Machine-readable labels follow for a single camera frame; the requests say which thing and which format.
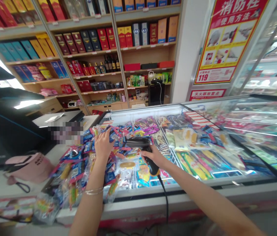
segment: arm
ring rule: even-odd
[[[110,129],[95,137],[96,161],[85,191],[103,188],[106,165],[114,144],[109,142]],[[96,195],[83,193],[69,236],[96,235],[102,210],[102,192]]]
[[[151,145],[151,148],[153,153],[142,151],[141,155],[149,157],[161,169],[168,172],[196,205],[227,235],[265,235],[226,197],[168,161],[154,145]]]

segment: store shelf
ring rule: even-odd
[[[101,90],[101,91],[90,91],[90,92],[83,92],[82,94],[92,94],[92,93],[104,93],[104,92],[116,92],[116,91],[122,91],[124,88],[115,88],[115,89],[108,89],[108,90]]]
[[[30,84],[44,84],[44,83],[50,83],[50,82],[59,82],[64,80],[69,80],[70,78],[63,78],[63,79],[50,79],[50,80],[43,80],[43,81],[36,81],[36,82],[28,82],[28,83],[22,83],[23,85],[30,85]]]
[[[136,20],[149,20],[153,18],[178,15],[181,11],[181,4],[169,5],[164,7],[155,7],[155,8],[144,8],[142,10],[134,11],[124,11],[121,13],[116,13],[116,22],[131,21]]]
[[[39,33],[44,33],[46,30],[42,23],[36,23],[34,25],[24,25],[24,26],[15,26],[7,27],[0,29],[0,40],[6,39],[19,39],[26,36],[34,36]]]
[[[117,74],[121,74],[121,72],[117,71],[117,72],[111,72],[111,73],[105,73],[105,74],[97,74],[97,75],[76,76],[76,77],[74,77],[74,79],[92,78],[92,77],[97,77],[97,76],[117,75]]]
[[[166,68],[154,68],[154,69],[141,69],[141,70],[125,70],[125,73],[136,73],[136,72],[150,72],[150,71],[161,71],[161,70],[168,70],[173,69],[173,67],[166,67]]]
[[[107,54],[107,53],[111,53],[111,52],[117,52],[117,49],[110,49],[110,50],[105,50],[105,51],[94,51],[94,52],[78,53],[78,54],[72,54],[72,55],[65,55],[63,57],[65,57],[65,58],[81,57],[81,56]]]
[[[174,45],[176,42],[169,42],[169,43],[162,43],[162,44],[149,44],[149,45],[143,45],[143,46],[137,46],[137,47],[129,47],[129,48],[121,48],[121,51],[134,51],[139,49],[153,49],[153,48],[159,48],[163,46],[170,46]]]
[[[110,14],[89,16],[85,18],[79,18],[79,21],[73,19],[67,19],[63,21],[49,22],[48,28],[51,31],[60,30],[74,30],[76,28],[97,27],[100,25],[111,25],[112,17]]]
[[[47,57],[41,59],[34,59],[34,60],[26,60],[26,61],[18,61],[18,62],[6,62],[6,65],[19,65],[19,64],[26,64],[26,63],[35,63],[35,62],[47,62],[53,60],[60,60],[59,57]]]

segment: pixelated area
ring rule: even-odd
[[[48,131],[57,144],[83,144],[83,122],[49,122]]]

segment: ice cream freezer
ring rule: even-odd
[[[150,136],[168,160],[243,211],[277,209],[277,97],[242,95],[112,111],[93,126],[107,123],[131,124],[142,131],[138,135]],[[146,164],[140,162],[138,170],[122,174],[114,202],[104,205],[100,226],[165,222],[163,189]],[[169,222],[204,216],[167,172],[160,175],[168,195]],[[61,209],[57,221],[71,225],[76,210]]]

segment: fire hydrant instruction sign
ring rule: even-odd
[[[229,83],[268,0],[216,0],[194,84]]]

